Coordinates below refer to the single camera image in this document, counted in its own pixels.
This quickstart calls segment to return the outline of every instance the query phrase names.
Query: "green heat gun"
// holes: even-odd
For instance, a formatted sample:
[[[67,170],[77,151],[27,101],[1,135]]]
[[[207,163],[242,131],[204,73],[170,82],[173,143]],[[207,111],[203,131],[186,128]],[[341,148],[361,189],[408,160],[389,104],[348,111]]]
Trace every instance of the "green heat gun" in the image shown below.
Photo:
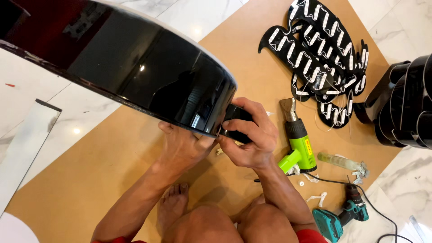
[[[286,174],[295,164],[299,165],[300,172],[312,172],[317,169],[314,152],[309,141],[308,132],[303,121],[295,113],[295,99],[282,99],[279,101],[285,115],[285,132],[291,145],[291,150],[278,163]]]

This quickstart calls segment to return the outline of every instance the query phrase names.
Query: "heat gun cord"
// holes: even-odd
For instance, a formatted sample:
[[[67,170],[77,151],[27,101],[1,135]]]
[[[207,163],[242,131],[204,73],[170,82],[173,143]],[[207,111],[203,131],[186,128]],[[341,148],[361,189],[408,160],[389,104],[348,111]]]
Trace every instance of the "heat gun cord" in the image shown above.
[[[384,235],[380,236],[380,237],[378,238],[378,240],[377,240],[377,243],[379,243],[379,242],[381,241],[382,238],[387,237],[387,236],[394,236],[394,237],[395,237],[395,239],[394,239],[394,242],[395,242],[395,243],[397,243],[397,238],[398,238],[398,237],[400,237],[400,238],[402,238],[402,239],[406,239],[406,240],[408,240],[409,242],[413,243],[411,240],[409,240],[409,239],[407,239],[407,238],[405,238],[405,237],[403,237],[403,236],[397,234],[397,225],[396,225],[396,223],[395,223],[393,220],[391,220],[391,219],[389,219],[388,217],[386,217],[384,214],[382,214],[380,211],[378,211],[378,210],[374,207],[374,205],[372,205],[371,201],[369,201],[369,198],[366,196],[366,193],[365,193],[365,191],[363,190],[363,188],[362,188],[361,186],[356,185],[356,184],[352,184],[352,183],[337,182],[337,181],[330,181],[330,180],[321,179],[321,178],[315,177],[315,176],[313,176],[313,175],[311,175],[311,174],[309,174],[309,173],[307,173],[307,172],[302,172],[301,174],[307,174],[307,175],[309,175],[309,176],[311,176],[311,177],[313,177],[313,178],[315,178],[315,179],[317,179],[317,180],[323,181],[323,182],[332,182],[332,183],[338,183],[338,184],[343,184],[343,185],[353,185],[353,186],[356,186],[356,187],[360,188],[360,190],[363,192],[363,196],[366,198],[366,201],[368,201],[368,203],[369,203],[370,206],[375,210],[375,212],[377,212],[379,215],[383,216],[385,219],[387,219],[388,221],[390,221],[392,224],[394,224],[394,227],[395,227],[395,233],[394,233],[394,234],[384,234]]]

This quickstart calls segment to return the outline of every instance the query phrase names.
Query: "cardboard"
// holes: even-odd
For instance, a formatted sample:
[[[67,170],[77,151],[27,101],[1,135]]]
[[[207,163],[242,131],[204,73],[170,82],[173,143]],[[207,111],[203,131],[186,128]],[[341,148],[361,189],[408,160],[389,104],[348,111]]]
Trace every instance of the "cardboard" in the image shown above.
[[[354,46],[364,39],[369,47],[367,83],[355,102],[367,94],[389,65],[347,0],[322,0],[348,30]],[[288,151],[283,130],[283,115],[279,100],[292,97],[292,72],[278,58],[264,49],[257,53],[261,36],[273,25],[286,26],[286,13],[291,1],[250,0],[225,22],[205,37],[200,44],[218,57],[238,81],[236,96],[245,96],[262,103],[274,112],[270,119],[277,125],[280,137],[274,151],[281,159]],[[400,151],[378,143],[372,126],[361,124],[353,115],[349,125],[339,130],[327,130],[318,116],[312,100],[297,106],[304,121],[315,155],[320,152],[338,153],[355,161],[365,161],[371,175],[363,185],[366,190]],[[150,166],[162,149],[163,134],[157,129],[158,120],[122,106],[79,142],[19,190],[6,212],[23,220],[41,243],[89,242],[97,223]],[[253,198],[262,193],[256,174],[236,167],[225,154],[216,156],[216,149],[195,168],[180,178],[190,184],[189,208],[210,202],[228,215],[235,215]],[[317,160],[321,178],[347,181],[351,172]],[[327,182],[311,183],[303,176],[290,180],[303,198],[327,192],[324,209],[340,212],[344,200],[343,186]],[[302,180],[305,186],[298,186]],[[309,207],[318,206],[311,200]],[[159,242],[156,209],[153,209],[136,239]]]

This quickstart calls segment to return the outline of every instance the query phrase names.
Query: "toe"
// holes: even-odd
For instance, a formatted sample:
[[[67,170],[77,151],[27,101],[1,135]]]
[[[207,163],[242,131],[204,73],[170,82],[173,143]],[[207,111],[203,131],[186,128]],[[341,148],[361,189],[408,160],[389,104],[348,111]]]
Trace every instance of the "toe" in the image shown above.
[[[174,186],[172,185],[171,188],[169,189],[169,196],[173,196],[174,195]]]
[[[180,193],[180,185],[176,184],[174,186],[174,195],[178,195]]]
[[[189,187],[187,186],[187,183],[182,183],[181,187],[180,187],[180,192],[181,194],[186,194],[188,191]]]

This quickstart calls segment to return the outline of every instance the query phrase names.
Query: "teal cordless drill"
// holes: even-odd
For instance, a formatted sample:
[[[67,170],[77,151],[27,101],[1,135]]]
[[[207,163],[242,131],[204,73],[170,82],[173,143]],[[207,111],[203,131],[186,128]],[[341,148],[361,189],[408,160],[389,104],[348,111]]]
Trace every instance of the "teal cordless drill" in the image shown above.
[[[366,221],[369,219],[366,204],[363,202],[357,187],[346,185],[346,201],[343,204],[343,212],[336,215],[328,210],[314,209],[312,214],[321,234],[336,243],[343,234],[342,227],[352,219]]]

